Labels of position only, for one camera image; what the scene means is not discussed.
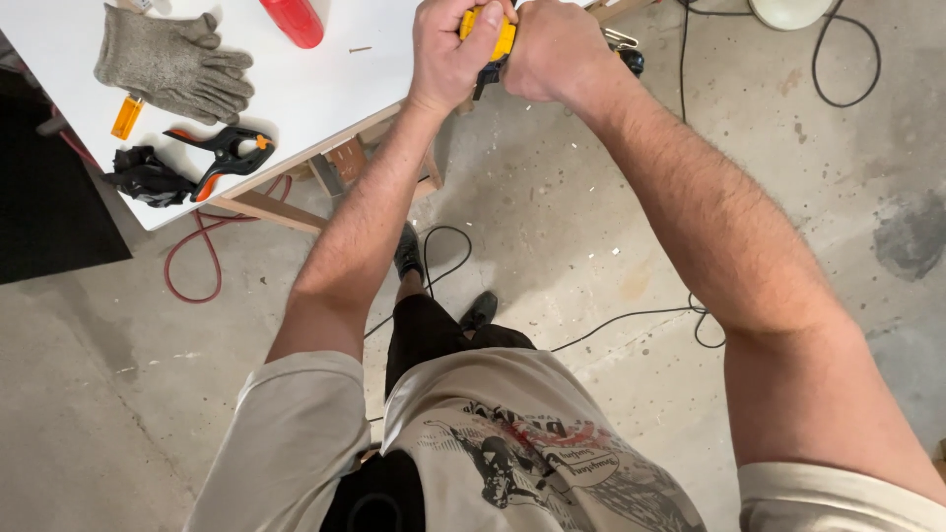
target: sneaker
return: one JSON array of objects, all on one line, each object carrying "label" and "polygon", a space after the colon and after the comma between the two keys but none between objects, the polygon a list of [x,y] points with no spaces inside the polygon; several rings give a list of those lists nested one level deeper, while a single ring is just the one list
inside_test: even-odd
[{"label": "sneaker", "polygon": [[410,270],[415,270],[420,274],[420,281],[424,282],[424,267],[421,265],[420,258],[420,240],[417,238],[417,232],[409,223],[404,224],[401,229],[401,240],[397,243],[397,250],[394,251],[394,266],[397,268],[397,278],[404,280]]},{"label": "sneaker", "polygon": [[484,292],[473,300],[470,310],[460,318],[460,329],[463,332],[480,330],[483,326],[493,323],[496,310],[499,308],[499,299],[492,292]]}]

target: t-shirt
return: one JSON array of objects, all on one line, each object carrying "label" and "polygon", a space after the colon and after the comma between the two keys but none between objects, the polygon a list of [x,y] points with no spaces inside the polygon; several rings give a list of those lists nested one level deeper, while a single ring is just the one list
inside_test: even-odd
[{"label": "t-shirt", "polygon": [[[266,364],[185,530],[320,530],[340,479],[368,448],[363,370],[338,352]],[[392,390],[381,453],[405,452],[427,530],[706,530],[674,478],[629,446],[547,351],[489,348],[419,364]],[[743,466],[740,525],[939,531],[946,507],[849,471]]]}]

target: man's left hand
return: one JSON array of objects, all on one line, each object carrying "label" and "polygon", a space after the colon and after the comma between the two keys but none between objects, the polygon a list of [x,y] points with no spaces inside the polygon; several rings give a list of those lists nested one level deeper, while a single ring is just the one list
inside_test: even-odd
[{"label": "man's left hand", "polygon": [[[464,12],[483,4],[473,30],[461,41],[458,31]],[[408,104],[446,118],[463,103],[496,48],[503,14],[513,24],[518,21],[510,0],[424,0],[414,18]]]}]

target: red container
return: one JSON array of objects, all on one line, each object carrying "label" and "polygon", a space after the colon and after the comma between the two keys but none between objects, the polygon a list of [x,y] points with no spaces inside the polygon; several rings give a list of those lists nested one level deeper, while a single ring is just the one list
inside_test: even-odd
[{"label": "red container", "polygon": [[314,48],[322,42],[324,30],[309,0],[259,0],[279,29],[296,46]]}]

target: white table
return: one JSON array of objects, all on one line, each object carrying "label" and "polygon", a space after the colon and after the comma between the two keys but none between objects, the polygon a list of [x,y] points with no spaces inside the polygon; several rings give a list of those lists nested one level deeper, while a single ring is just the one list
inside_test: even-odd
[{"label": "white table", "polygon": [[[246,51],[254,57],[246,79],[256,95],[241,114],[240,125],[270,134],[277,147],[256,174],[220,178],[209,203],[313,232],[324,226],[324,219],[251,189],[398,111],[398,102],[411,84],[411,29],[419,1],[312,0],[325,37],[314,49],[303,50],[276,27],[257,0],[170,0],[170,18],[195,18],[209,11],[219,21],[221,48]],[[639,2],[623,0],[624,4]],[[160,15],[152,10],[149,16]],[[126,94],[100,84],[93,76],[104,20],[104,8],[96,0],[0,2],[0,28],[100,167],[106,171],[113,167],[115,150],[147,144],[182,175],[200,178],[213,163],[213,154],[161,132],[183,128],[198,137],[210,137],[222,124],[207,127],[146,105],[128,141],[111,135]],[[366,46],[371,49],[349,52]],[[415,197],[439,186],[431,180],[427,190],[418,189]],[[122,197],[148,230],[200,205],[185,201],[152,208]]]}]

